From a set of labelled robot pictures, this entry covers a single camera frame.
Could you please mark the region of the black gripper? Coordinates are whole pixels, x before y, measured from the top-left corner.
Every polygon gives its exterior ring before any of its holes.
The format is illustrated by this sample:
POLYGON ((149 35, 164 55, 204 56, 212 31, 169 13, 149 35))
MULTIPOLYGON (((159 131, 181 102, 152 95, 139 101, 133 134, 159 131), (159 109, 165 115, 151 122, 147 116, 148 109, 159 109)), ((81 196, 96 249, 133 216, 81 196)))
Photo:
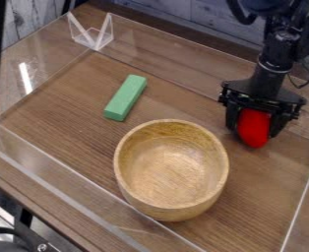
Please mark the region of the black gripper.
POLYGON ((291 119, 299 116, 306 99, 282 87, 288 69, 276 71, 258 63, 250 79, 224 81, 217 101, 225 106, 225 127, 236 130, 239 112, 252 108, 271 114, 270 137, 274 138, 291 119))

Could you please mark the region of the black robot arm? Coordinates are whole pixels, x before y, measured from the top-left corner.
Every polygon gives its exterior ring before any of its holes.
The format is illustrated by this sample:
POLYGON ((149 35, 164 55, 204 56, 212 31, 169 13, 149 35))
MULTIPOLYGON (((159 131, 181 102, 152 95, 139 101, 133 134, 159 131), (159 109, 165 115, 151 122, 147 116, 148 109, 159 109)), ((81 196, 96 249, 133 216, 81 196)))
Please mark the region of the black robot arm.
POLYGON ((309 57, 309 0, 225 0, 243 25, 266 20, 264 47, 252 76, 221 83, 225 127, 254 148, 299 117, 306 98, 282 85, 292 66, 309 57))

